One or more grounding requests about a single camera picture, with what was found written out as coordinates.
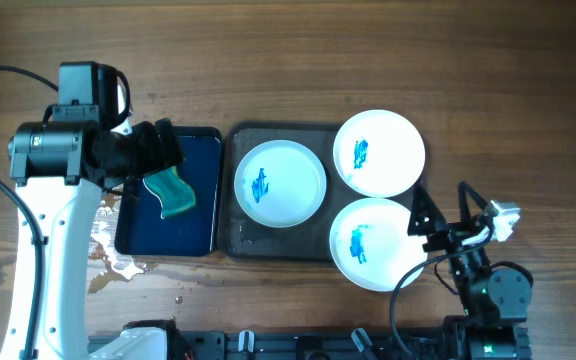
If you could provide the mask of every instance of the sponge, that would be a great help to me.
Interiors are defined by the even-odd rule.
[[[197,204],[195,192],[179,177],[176,166],[144,178],[144,185],[159,199],[162,219],[180,214]]]

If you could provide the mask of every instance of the blue paint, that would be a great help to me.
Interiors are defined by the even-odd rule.
[[[368,151],[368,141],[355,141],[355,169],[361,169],[366,161]]]
[[[268,193],[269,184],[266,184],[265,178],[264,168],[261,168],[259,169],[259,177],[252,182],[252,196],[255,198],[256,203],[259,203],[261,197]]]
[[[352,231],[352,237],[350,238],[350,255],[352,257],[357,257],[360,264],[366,262],[366,254],[364,254],[364,243],[362,240],[363,234],[361,229],[367,228],[367,225],[359,225],[355,230]]]

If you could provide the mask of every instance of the white bowl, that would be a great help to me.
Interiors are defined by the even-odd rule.
[[[425,236],[409,236],[410,211],[387,199],[365,198],[346,206],[330,228],[330,252],[353,283],[373,291],[392,291],[414,266],[428,259]],[[414,281],[419,271],[403,284]]]
[[[235,172],[235,197],[256,222],[275,228],[306,221],[326,195],[326,172],[307,147],[273,140],[250,150]]]
[[[421,135],[406,118],[391,111],[369,110],[339,129],[333,159],[341,178],[355,191],[391,197],[417,181],[426,152]]]

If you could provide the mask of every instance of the dark blue tray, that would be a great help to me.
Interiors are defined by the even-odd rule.
[[[186,160],[179,175],[195,191],[197,205],[161,219],[161,204],[142,179],[124,184],[115,248],[125,255],[204,256],[217,233],[222,139],[212,127],[175,127]]]

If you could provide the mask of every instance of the wood grain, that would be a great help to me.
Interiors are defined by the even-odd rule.
[[[73,60],[124,71],[138,121],[170,117],[225,134],[242,120],[341,123],[366,109],[401,113],[428,144],[430,192],[450,219],[461,180],[522,206],[513,239],[489,255],[535,274],[535,358],[576,359],[576,2],[0,10],[0,64],[56,81],[59,63]],[[0,178],[8,184],[8,139],[55,98],[33,80],[0,74]],[[15,216],[0,193],[0,346]],[[389,295],[361,290],[329,265],[220,253],[135,261],[152,270],[87,296],[91,334],[170,316],[183,329],[387,328]],[[88,279],[106,270],[93,256]],[[428,269],[398,306],[409,326],[460,311]]]

